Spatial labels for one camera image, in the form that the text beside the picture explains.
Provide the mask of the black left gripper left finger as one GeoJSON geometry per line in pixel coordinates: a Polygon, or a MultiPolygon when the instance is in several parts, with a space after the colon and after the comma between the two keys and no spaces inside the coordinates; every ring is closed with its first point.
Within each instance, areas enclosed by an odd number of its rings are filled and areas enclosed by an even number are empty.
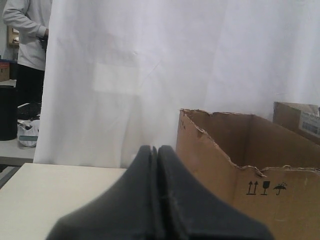
{"type": "Polygon", "coordinates": [[[61,217],[48,240],[158,240],[157,150],[142,146],[124,174],[102,195],[61,217]]]}

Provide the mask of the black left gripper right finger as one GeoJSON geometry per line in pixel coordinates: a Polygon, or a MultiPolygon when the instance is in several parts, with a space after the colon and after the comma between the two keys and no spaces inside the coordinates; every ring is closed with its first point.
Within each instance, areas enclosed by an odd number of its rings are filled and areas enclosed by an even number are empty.
{"type": "Polygon", "coordinates": [[[170,146],[158,149],[157,187],[167,240],[272,240],[261,222],[206,189],[170,146]]]}

